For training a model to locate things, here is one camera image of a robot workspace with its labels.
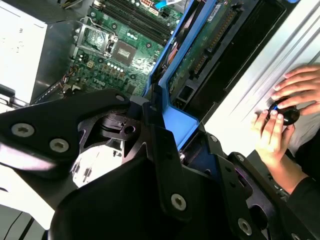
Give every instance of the metal frame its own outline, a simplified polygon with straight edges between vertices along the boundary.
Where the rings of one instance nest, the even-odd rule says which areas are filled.
[[[283,74],[320,60],[319,16],[319,0],[301,0],[208,120],[205,129],[220,139],[225,153],[248,156],[254,150],[251,115],[268,109]]]

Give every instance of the cable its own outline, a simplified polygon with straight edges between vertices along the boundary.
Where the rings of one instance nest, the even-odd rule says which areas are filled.
[[[20,214],[16,217],[16,219],[13,221],[13,223],[11,223],[11,225],[10,225],[8,231],[6,232],[3,240],[6,240],[8,234],[9,234],[11,228],[12,228],[12,226],[16,223],[16,221],[18,220],[18,218],[21,216],[22,213],[23,213],[23,212],[20,212]]]

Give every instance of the black mount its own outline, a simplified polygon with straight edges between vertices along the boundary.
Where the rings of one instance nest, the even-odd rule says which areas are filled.
[[[260,183],[244,156],[226,158],[219,141],[201,127],[183,149],[183,166],[174,136],[165,129],[161,87],[153,85],[148,100],[140,105],[108,89],[0,115],[1,163],[17,169],[39,192],[52,187],[58,194],[60,185],[52,184],[70,179],[79,153],[111,139],[124,141],[120,167],[73,191],[56,208],[51,239],[210,239],[216,230],[230,239],[265,239],[248,209],[254,194],[247,194],[239,175],[275,213],[268,218],[277,219],[269,224],[272,239],[287,239],[291,233],[314,239],[274,200],[277,196]],[[15,129],[17,124],[25,125]],[[110,221],[101,219],[108,216]],[[290,222],[283,221],[288,216]],[[119,229],[124,220],[128,231]],[[285,232],[279,233],[278,223],[284,222]]]

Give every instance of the black sleeve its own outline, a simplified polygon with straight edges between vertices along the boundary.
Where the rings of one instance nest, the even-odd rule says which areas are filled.
[[[320,189],[311,177],[303,179],[287,202],[307,229],[320,239]]]

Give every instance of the blue plastic bracket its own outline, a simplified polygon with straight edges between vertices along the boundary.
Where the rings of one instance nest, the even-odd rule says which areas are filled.
[[[193,0],[189,4],[188,9],[185,11],[186,13],[190,10],[191,5],[194,2]],[[190,29],[188,35],[186,36],[184,42],[182,43],[179,51],[177,52],[176,56],[174,57],[172,63],[164,73],[163,77],[159,81],[159,85],[162,87],[163,90],[163,119],[164,124],[167,130],[171,131],[174,135],[175,143],[178,150],[185,144],[188,138],[192,135],[192,133],[197,129],[199,125],[199,121],[192,117],[191,115],[183,112],[182,110],[174,107],[170,103],[170,96],[169,96],[169,88],[168,82],[175,73],[176,69],[178,68],[179,64],[185,57],[186,53],[188,52],[190,46],[194,42],[195,38],[197,37],[198,33],[202,29],[203,25],[206,23],[209,15],[212,13],[214,7],[216,5],[216,0],[207,0],[204,7],[202,8],[199,16],[195,20],[192,28]],[[155,69],[157,69],[158,65],[161,62],[161,59],[165,56],[167,51],[169,50],[170,43],[172,43],[178,34],[178,29],[183,24],[184,19],[186,17],[186,13],[180,20],[179,25],[177,26],[176,30],[174,31],[169,43],[164,48],[162,55],[160,56],[159,60],[155,64],[151,75],[154,74]],[[151,80],[148,81],[147,89],[150,87]]]

